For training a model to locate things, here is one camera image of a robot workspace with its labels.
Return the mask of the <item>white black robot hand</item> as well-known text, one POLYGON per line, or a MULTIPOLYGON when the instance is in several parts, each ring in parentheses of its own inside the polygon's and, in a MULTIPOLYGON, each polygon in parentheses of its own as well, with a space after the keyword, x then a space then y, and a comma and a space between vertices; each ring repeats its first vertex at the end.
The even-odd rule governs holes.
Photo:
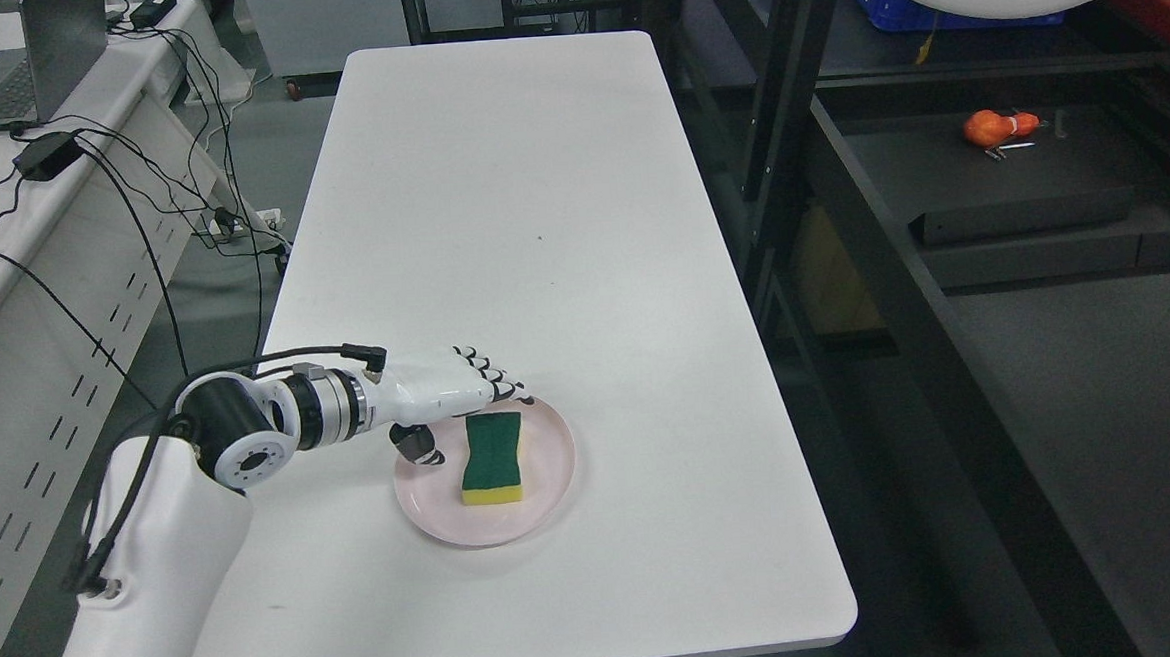
POLYGON ((431 424, 483 412, 498 401, 535 401, 519 379, 473 347, 397 352, 380 374, 360 371, 358 382, 370 426, 392 426, 388 440, 414 465, 445 462, 431 424))

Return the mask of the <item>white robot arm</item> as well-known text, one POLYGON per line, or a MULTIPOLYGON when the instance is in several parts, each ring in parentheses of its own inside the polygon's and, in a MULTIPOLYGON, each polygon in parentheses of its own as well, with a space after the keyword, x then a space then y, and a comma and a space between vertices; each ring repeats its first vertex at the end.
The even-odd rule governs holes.
POLYGON ((147 437, 118 444, 66 579, 78 610, 62 657, 192 657, 252 524, 246 489, 370 430, 384 351, 366 364, 207 372, 147 437))

